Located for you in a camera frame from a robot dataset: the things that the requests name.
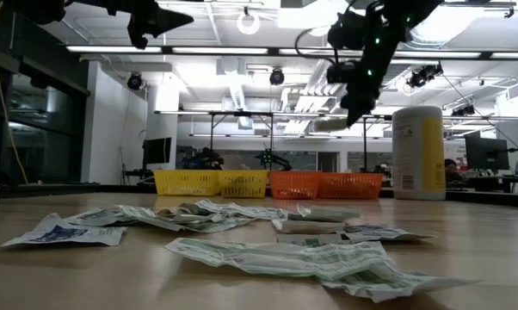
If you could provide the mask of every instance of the person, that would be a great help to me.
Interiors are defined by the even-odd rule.
[[[466,180],[458,173],[458,165],[452,159],[445,159],[445,177],[447,183],[465,182]]]

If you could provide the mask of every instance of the computer monitor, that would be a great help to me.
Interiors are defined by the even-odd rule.
[[[470,169],[509,170],[507,140],[466,137],[466,154]]]
[[[166,164],[170,161],[171,138],[150,139],[145,141],[146,164]]]

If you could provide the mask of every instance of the black equipment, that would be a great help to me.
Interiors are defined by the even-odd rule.
[[[441,65],[425,65],[421,70],[412,72],[412,77],[406,81],[411,88],[420,88],[443,74]]]
[[[72,3],[82,3],[102,7],[115,16],[118,11],[131,14],[127,26],[134,47],[145,49],[148,40],[145,34],[157,38],[160,34],[187,25],[194,21],[190,15],[161,9],[154,0],[5,0],[15,12],[21,13],[37,24],[60,22],[64,18],[65,7]]]
[[[284,73],[281,68],[273,69],[273,72],[270,74],[269,82],[273,86],[284,84]]]
[[[279,164],[282,166],[281,171],[290,171],[292,169],[290,162],[278,155],[274,155],[272,149],[265,149],[264,152],[255,156],[255,158],[261,160],[261,164],[265,169],[267,169],[267,164]]]
[[[127,79],[127,87],[131,90],[142,90],[146,87],[146,81],[142,78],[142,73],[132,72],[131,77]]]
[[[171,138],[146,140],[143,148],[143,168],[146,164],[167,164],[170,161]]]
[[[182,158],[182,168],[192,170],[223,170],[225,159],[218,153],[204,147],[201,152],[195,154],[185,154]]]
[[[360,61],[336,63],[327,71],[328,83],[347,84],[341,107],[348,110],[350,127],[375,108],[379,88],[399,42],[406,42],[409,32],[423,22],[442,0],[377,0],[370,3],[366,16],[347,11],[338,14],[328,33],[335,49],[361,50]]]
[[[466,137],[467,166],[470,169],[509,170],[508,141]]]

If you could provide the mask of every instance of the paper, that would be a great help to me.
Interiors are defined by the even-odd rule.
[[[315,276],[326,287],[344,288],[374,302],[472,283],[400,271],[379,242],[303,247],[179,238],[165,248],[213,267],[229,265],[251,274]]]
[[[344,222],[361,217],[361,211],[352,208],[313,207],[305,208],[298,205],[299,214],[289,214],[289,220],[315,220],[327,222]]]
[[[274,228],[282,233],[322,234],[340,233],[344,223],[325,223],[309,220],[272,220]]]
[[[243,218],[223,218],[217,222],[198,222],[198,223],[175,223],[169,219],[157,216],[148,208],[117,206],[120,211],[126,216],[132,216],[135,220],[150,224],[153,226],[169,229],[174,232],[180,230],[189,230],[198,233],[216,233],[222,232],[234,227],[246,225],[253,219]]]
[[[322,246],[327,244],[351,244],[350,241],[342,240],[340,233],[331,234],[277,234],[276,240],[280,243],[300,246]]]
[[[387,228],[374,225],[346,226],[343,228],[345,236],[353,243],[363,241],[413,241],[419,239],[433,238],[433,236],[419,235],[413,232],[406,232],[402,229]]]
[[[97,228],[76,226],[60,218],[58,214],[49,214],[31,232],[24,233],[1,246],[30,244],[43,245],[59,242],[100,243],[118,245],[125,227]]]
[[[117,222],[129,222],[132,219],[124,216],[119,210],[94,208],[82,214],[71,216],[65,220],[74,225],[107,226]]]
[[[288,212],[278,208],[241,207],[236,203],[216,204],[209,200],[195,203],[199,208],[216,214],[223,214],[225,217],[243,215],[258,220],[285,220]]]

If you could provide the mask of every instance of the plastic basket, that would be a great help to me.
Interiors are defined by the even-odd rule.
[[[217,195],[219,175],[215,170],[155,170],[158,195]]]
[[[378,199],[383,174],[332,173],[320,177],[318,198]]]
[[[319,171],[272,171],[270,189],[275,199],[315,199]]]
[[[263,198],[267,188],[266,170],[221,170],[219,184],[223,197]]]

